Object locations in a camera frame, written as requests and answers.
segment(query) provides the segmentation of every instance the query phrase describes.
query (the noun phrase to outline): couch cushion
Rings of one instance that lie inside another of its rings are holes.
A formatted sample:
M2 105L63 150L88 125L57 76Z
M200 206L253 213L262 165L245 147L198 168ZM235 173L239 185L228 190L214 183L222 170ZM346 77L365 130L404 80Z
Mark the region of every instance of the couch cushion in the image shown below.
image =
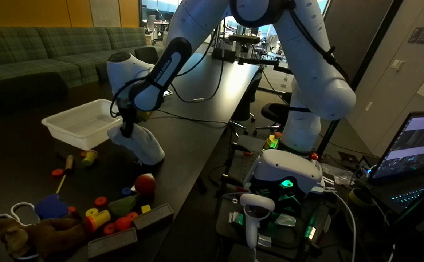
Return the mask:
M117 51L112 50L94 53L82 53L80 55L67 55L62 57L56 57L54 59L79 66L82 82L90 83L99 80L95 67L101 63L107 62L110 55L116 52Z
M121 52L127 52L127 53L131 53L132 55L134 54L134 50L138 49L138 48L144 48L144 47L153 47L155 48L155 50L157 51L157 55L159 56L159 58L162 56L162 53L164 52L164 48L162 47L158 47L158 46L138 46L138 47L129 47L129 48L121 48L118 49L118 51Z
M52 59L24 61L0 65L0 80L34 73L57 72L69 87L82 84L77 65Z
M0 64L48 58L36 28L0 27Z
M105 28L37 28L49 58L111 50Z
M112 49L145 46L144 28L106 28Z

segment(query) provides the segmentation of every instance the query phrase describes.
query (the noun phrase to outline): red ball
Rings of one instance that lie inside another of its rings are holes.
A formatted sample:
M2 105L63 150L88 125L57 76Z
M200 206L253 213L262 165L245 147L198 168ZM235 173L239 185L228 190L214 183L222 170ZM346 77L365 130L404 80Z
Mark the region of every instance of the red ball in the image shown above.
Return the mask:
M130 217L124 216L120 217L115 221L115 227L118 231L123 231L131 227L132 219Z
M151 195L155 192L155 178L152 174L140 175L134 182L136 191L143 195Z

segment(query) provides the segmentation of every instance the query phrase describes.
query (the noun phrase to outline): white cloth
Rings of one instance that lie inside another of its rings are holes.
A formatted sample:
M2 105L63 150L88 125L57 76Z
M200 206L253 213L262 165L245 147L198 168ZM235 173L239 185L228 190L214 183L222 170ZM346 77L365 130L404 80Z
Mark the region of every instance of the white cloth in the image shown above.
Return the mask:
M122 135L120 126L109 129L107 134L113 144L120 144L134 152L142 164L152 166L162 161L165 157L165 152L155 136L147 128L137 124L134 124L130 138Z

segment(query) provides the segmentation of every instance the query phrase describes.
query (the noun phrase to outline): yellow cylinder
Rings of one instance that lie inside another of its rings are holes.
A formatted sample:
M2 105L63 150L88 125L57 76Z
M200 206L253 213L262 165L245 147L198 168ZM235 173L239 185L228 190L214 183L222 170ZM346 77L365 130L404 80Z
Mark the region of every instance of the yellow cylinder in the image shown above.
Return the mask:
M101 225L107 223L112 219L108 210L100 211L86 217L86 224L92 232L96 231Z
M94 163L95 159L97 158L98 153L94 150L86 151L86 156L82 160L83 166L90 166L92 163Z

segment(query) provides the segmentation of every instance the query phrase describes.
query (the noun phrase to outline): white controller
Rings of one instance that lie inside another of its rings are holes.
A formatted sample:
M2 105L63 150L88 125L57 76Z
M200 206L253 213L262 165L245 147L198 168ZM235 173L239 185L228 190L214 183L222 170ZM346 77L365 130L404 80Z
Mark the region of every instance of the white controller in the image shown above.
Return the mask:
M246 216L246 242L250 249L257 245L257 226L275 209L272 199L255 194L242 194L240 204Z

